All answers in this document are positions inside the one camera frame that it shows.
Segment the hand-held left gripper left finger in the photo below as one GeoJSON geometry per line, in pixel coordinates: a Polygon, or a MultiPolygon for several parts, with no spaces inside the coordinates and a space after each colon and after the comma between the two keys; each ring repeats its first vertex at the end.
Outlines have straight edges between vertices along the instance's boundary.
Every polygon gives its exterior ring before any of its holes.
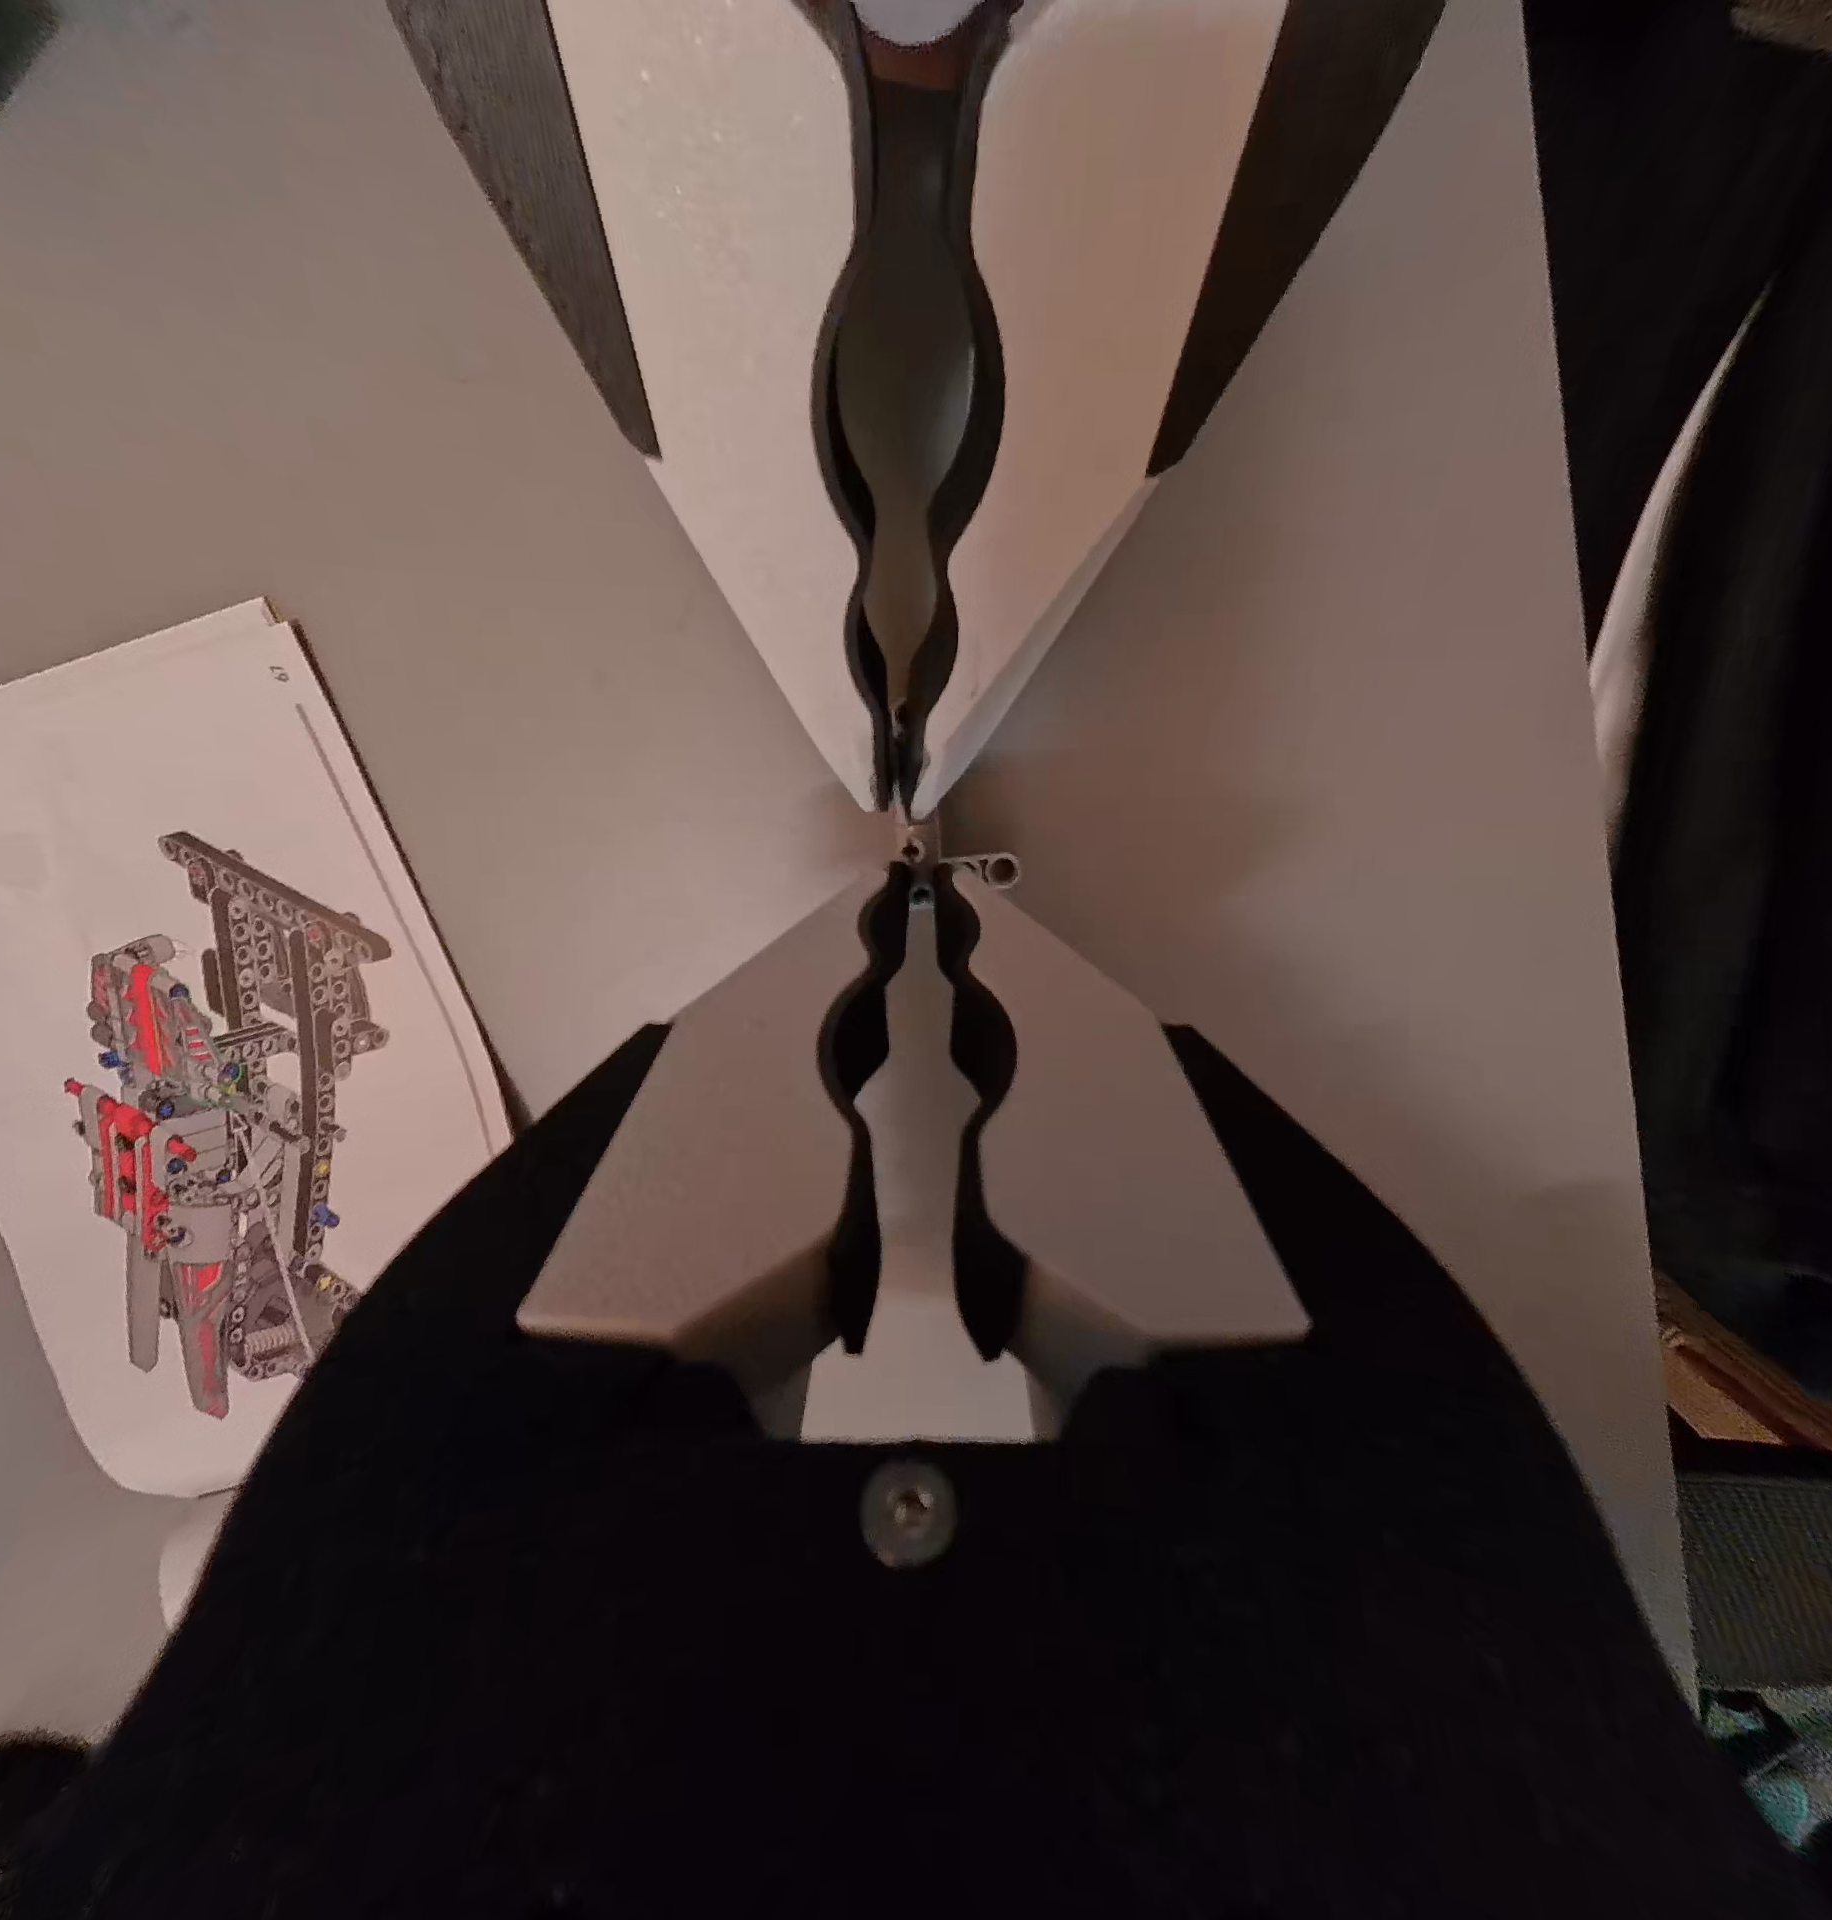
{"type": "Polygon", "coordinates": [[[668,1026],[519,1309],[522,1333],[736,1381],[801,1439],[817,1359],[857,1355],[882,1278],[860,1093],[891,1055],[910,869],[837,895],[668,1026]]]}

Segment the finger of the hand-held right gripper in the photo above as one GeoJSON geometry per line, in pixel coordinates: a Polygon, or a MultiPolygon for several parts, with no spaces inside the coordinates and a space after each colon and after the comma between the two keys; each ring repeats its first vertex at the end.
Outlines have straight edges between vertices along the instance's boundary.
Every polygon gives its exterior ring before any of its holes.
{"type": "Polygon", "coordinates": [[[832,775],[893,809],[876,509],[837,409],[876,213],[852,4],[551,4],[665,500],[832,775]]]}
{"type": "Polygon", "coordinates": [[[970,769],[1154,490],[1158,425],[1287,12],[1025,4],[995,60],[970,248],[1003,422],[949,560],[957,650],[917,815],[970,769]]]}

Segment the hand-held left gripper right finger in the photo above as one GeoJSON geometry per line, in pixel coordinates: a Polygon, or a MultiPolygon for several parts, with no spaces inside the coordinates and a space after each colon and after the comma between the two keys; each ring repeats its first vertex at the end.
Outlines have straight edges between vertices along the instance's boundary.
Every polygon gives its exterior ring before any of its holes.
{"type": "Polygon", "coordinates": [[[949,1058],[976,1096],[951,1230],[976,1355],[1010,1359],[1039,1432],[1097,1377],[1284,1346],[1313,1322],[1169,1032],[988,887],[932,877],[949,1058]]]}

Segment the grey toy brick beam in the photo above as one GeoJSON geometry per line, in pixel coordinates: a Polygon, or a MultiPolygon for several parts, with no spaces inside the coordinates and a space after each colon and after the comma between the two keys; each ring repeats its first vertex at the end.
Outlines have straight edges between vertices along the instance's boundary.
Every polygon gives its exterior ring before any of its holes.
{"type": "Polygon", "coordinates": [[[1022,878],[1022,864],[1012,853],[944,853],[943,843],[907,830],[896,861],[910,872],[909,903],[913,911],[934,911],[939,877],[970,878],[986,891],[1012,893],[1022,878]]]}

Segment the brown wooden furniture part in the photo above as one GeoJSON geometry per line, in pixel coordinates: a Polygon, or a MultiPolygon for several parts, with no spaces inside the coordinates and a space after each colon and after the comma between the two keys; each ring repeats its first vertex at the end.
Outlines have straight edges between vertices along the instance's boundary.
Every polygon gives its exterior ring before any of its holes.
{"type": "Polygon", "coordinates": [[[1832,1459],[1832,1404],[1725,1328],[1661,1271],[1653,1276],[1665,1394],[1699,1439],[1832,1459]]]}

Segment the white curved chair part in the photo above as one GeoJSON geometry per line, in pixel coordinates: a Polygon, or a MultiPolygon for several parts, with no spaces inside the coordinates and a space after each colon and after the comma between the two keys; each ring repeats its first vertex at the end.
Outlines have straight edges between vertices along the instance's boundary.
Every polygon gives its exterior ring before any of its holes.
{"type": "Polygon", "coordinates": [[[1769,304],[1774,282],[1756,294],[1739,330],[1691,404],[1636,521],[1602,613],[1590,655],[1590,696],[1600,770],[1605,853],[1616,863],[1632,783],[1638,736],[1654,673],[1666,576],[1685,498],[1710,418],[1728,377],[1769,304]]]}

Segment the toy brick instruction booklet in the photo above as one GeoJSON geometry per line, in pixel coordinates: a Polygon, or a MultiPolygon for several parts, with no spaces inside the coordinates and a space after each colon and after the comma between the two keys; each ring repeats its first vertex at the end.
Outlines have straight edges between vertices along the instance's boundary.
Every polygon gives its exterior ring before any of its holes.
{"type": "Polygon", "coordinates": [[[361,1297],[513,1137],[268,601],[0,685],[0,1236],[106,1476],[239,1485],[361,1297]]]}

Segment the teal cloth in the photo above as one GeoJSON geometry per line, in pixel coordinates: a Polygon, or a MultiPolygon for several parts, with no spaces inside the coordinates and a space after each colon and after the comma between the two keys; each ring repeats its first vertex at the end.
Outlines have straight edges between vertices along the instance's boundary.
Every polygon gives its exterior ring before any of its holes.
{"type": "Polygon", "coordinates": [[[1696,1718],[1771,1830],[1809,1855],[1832,1825],[1832,1684],[1699,1688],[1696,1718]]]}

